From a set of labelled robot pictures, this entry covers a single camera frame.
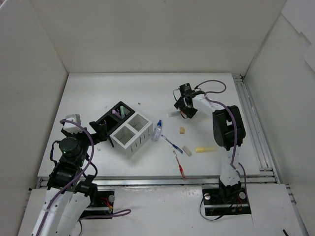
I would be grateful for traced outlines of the orange highlighter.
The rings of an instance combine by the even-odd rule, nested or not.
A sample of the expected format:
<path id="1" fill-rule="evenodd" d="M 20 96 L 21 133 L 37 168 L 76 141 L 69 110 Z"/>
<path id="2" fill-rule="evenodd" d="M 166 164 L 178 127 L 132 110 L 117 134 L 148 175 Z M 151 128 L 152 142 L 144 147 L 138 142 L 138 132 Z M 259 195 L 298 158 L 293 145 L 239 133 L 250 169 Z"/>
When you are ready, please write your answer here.
<path id="1" fill-rule="evenodd" d="M 181 116 L 181 112 L 180 111 L 172 111 L 168 113 L 168 117 L 172 118 L 172 117 L 178 117 Z"/>

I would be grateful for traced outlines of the purple highlighter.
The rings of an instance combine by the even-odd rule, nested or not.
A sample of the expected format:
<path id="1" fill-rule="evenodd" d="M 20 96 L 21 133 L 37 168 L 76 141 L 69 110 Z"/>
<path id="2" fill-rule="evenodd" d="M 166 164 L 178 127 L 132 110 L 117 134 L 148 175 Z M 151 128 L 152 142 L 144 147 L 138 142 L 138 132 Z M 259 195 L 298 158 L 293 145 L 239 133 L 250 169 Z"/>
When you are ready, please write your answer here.
<path id="1" fill-rule="evenodd" d="M 112 110 L 112 114 L 115 115 L 119 119 L 122 118 L 121 115 L 116 110 Z"/>

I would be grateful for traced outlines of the green highlighter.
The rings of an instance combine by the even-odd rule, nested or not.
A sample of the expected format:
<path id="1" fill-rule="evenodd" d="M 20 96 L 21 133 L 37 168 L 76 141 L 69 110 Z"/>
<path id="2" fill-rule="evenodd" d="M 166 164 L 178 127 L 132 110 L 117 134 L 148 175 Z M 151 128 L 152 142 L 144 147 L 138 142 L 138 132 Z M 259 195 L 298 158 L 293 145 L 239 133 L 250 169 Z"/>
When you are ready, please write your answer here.
<path id="1" fill-rule="evenodd" d="M 124 106 L 120 106 L 121 118 L 125 117 L 125 109 Z"/>

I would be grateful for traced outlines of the small clear spray bottle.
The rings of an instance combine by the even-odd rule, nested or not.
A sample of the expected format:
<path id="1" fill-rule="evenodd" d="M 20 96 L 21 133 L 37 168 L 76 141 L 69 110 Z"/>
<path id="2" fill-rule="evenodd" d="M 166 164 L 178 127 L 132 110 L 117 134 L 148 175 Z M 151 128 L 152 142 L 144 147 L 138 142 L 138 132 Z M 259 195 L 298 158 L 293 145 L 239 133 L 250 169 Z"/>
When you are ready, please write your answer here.
<path id="1" fill-rule="evenodd" d="M 156 142 L 159 139 L 161 135 L 161 130 L 162 130 L 162 120 L 160 119 L 157 125 L 155 126 L 152 137 L 151 137 L 151 140 L 153 142 Z"/>

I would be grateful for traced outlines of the blue ballpoint pen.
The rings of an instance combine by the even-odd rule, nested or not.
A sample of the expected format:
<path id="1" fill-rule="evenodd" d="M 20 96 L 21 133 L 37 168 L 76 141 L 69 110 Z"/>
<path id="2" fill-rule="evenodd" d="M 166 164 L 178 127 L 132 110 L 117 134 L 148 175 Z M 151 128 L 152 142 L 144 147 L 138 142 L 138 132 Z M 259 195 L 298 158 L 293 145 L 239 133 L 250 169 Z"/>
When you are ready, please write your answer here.
<path id="1" fill-rule="evenodd" d="M 164 135 L 161 135 L 168 143 L 171 144 L 171 146 L 176 149 L 177 151 L 179 151 L 181 154 L 183 154 L 183 151 L 174 143 L 172 143 L 168 138 L 166 138 Z"/>

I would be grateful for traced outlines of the yellow highlighter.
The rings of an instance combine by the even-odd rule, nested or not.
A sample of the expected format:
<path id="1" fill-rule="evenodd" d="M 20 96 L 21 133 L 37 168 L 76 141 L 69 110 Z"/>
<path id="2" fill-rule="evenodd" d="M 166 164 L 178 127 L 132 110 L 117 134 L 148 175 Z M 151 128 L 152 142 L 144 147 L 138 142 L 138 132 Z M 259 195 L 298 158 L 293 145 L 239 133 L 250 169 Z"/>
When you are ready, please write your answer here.
<path id="1" fill-rule="evenodd" d="M 217 151 L 216 147 L 196 147 L 195 152 L 196 153 L 204 153 L 204 152 L 213 152 Z"/>

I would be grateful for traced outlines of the red ballpoint pen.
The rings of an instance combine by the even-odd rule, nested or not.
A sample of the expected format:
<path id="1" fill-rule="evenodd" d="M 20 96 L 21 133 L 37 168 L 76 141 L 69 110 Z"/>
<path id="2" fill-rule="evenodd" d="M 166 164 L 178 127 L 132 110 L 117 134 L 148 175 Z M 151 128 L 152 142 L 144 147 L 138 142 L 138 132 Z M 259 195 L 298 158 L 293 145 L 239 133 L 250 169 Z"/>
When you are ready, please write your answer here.
<path id="1" fill-rule="evenodd" d="M 177 156 L 177 154 L 176 154 L 175 151 L 173 151 L 173 154 L 174 154 L 175 159 L 176 159 L 176 161 L 177 161 L 177 163 L 178 163 L 178 167 L 179 167 L 179 171 L 180 171 L 181 177 L 182 177 L 182 179 L 185 179 L 186 176 L 185 176 L 184 170 L 183 170 L 183 168 L 182 168 L 182 166 L 181 166 L 181 164 L 180 164 L 180 162 L 179 162 L 178 156 Z"/>

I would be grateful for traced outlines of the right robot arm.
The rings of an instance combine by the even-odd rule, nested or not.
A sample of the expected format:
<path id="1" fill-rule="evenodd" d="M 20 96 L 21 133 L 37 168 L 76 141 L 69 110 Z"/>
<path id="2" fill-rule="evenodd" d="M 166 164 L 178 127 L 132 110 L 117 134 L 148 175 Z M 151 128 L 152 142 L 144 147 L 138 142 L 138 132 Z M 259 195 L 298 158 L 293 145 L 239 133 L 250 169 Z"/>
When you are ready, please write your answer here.
<path id="1" fill-rule="evenodd" d="M 186 83 L 179 86 L 178 90 L 181 96 L 176 99 L 174 107 L 185 118 L 192 118 L 198 111 L 212 117 L 214 140 L 226 150 L 221 159 L 218 197 L 228 203 L 235 198 L 235 192 L 241 189 L 239 151 L 246 131 L 240 110 L 236 105 L 226 106 L 210 99 L 208 94 L 211 92 L 201 91 L 199 86 L 192 89 Z"/>

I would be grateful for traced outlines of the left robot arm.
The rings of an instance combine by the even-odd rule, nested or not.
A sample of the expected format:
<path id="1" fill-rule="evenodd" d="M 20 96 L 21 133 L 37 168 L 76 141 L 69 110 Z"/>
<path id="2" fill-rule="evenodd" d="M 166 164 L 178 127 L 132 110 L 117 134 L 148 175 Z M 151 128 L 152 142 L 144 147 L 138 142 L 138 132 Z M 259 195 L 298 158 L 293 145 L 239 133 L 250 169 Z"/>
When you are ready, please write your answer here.
<path id="1" fill-rule="evenodd" d="M 85 180 L 80 177 L 94 156 L 87 154 L 88 149 L 107 140 L 107 125 L 90 122 L 95 131 L 90 134 L 80 122 L 70 118 L 60 123 L 70 124 L 70 128 L 63 127 L 65 138 L 57 141 L 62 156 L 54 162 L 55 167 L 49 175 L 45 201 L 31 233 L 33 236 L 70 235 L 83 211 L 98 201 L 97 185 L 93 183 L 95 177 L 88 175 Z"/>

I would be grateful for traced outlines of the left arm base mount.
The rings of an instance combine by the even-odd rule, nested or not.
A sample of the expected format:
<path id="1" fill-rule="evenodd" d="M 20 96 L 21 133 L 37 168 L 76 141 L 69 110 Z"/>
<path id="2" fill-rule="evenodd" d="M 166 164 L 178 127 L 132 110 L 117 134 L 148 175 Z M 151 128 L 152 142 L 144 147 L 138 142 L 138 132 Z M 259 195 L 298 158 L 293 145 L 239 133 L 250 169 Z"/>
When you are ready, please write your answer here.
<path id="1" fill-rule="evenodd" d="M 102 219 L 103 216 L 109 216 L 114 211 L 115 190 L 103 189 L 98 191 L 93 202 L 83 211 L 80 219 Z"/>

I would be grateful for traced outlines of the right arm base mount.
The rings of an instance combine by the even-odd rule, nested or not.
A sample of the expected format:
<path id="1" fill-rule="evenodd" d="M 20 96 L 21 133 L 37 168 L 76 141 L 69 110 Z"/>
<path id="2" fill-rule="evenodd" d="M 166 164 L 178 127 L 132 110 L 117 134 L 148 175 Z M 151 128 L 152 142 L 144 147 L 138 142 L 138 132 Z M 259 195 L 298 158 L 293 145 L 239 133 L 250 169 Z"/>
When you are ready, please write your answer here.
<path id="1" fill-rule="evenodd" d="M 252 213 L 245 188 L 233 188 L 224 192 L 223 187 L 202 188 L 199 213 L 207 221 L 219 221 L 226 216 L 250 215 Z"/>

